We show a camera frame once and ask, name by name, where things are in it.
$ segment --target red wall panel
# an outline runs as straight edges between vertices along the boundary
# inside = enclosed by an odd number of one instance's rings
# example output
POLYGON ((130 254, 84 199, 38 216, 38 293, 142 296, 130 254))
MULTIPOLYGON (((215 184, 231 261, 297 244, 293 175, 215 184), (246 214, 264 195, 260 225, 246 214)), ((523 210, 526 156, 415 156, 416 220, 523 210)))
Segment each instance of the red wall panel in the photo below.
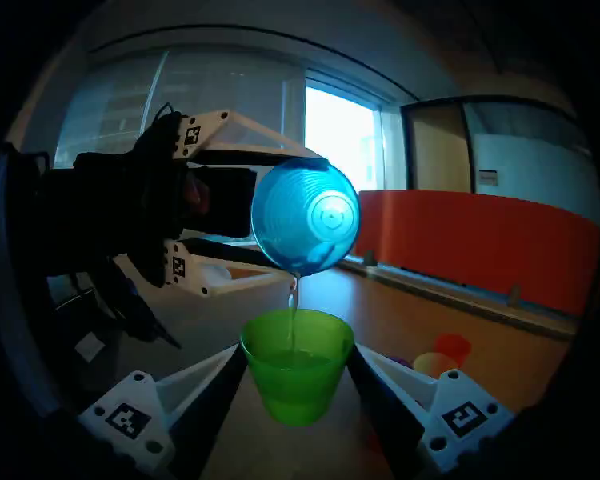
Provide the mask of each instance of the red wall panel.
POLYGON ((600 228, 553 206, 426 190, 360 192, 354 253, 569 314, 586 304, 600 228))

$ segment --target wall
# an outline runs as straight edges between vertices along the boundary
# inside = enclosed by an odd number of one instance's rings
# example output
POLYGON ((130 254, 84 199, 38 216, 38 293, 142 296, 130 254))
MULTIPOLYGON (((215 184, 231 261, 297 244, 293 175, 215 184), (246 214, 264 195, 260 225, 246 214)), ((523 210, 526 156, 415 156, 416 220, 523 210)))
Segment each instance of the wall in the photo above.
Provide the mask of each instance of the wall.
POLYGON ((53 159, 65 114, 88 68, 79 35, 52 61, 50 68, 30 94, 17 128, 22 151, 46 151, 53 159))
POLYGON ((415 188, 471 192, 469 153, 456 105, 412 110, 415 188))
POLYGON ((476 193, 545 203, 600 226, 598 177, 586 156, 542 140, 509 135, 474 135, 474 165, 496 170, 498 185, 476 182, 476 193))

